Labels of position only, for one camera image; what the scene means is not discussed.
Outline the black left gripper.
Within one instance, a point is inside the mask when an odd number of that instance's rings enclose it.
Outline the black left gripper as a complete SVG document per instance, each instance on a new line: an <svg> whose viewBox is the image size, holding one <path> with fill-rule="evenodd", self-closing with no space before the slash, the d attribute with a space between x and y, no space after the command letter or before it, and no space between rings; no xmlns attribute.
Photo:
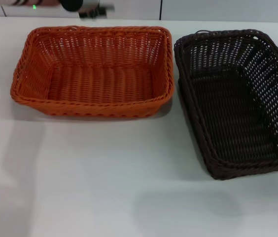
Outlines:
<svg viewBox="0 0 278 237"><path fill-rule="evenodd" d="M107 17L108 11L114 11L115 7L112 4L97 5L93 9L85 9L79 12L80 19L95 19L98 17Z"/></svg>

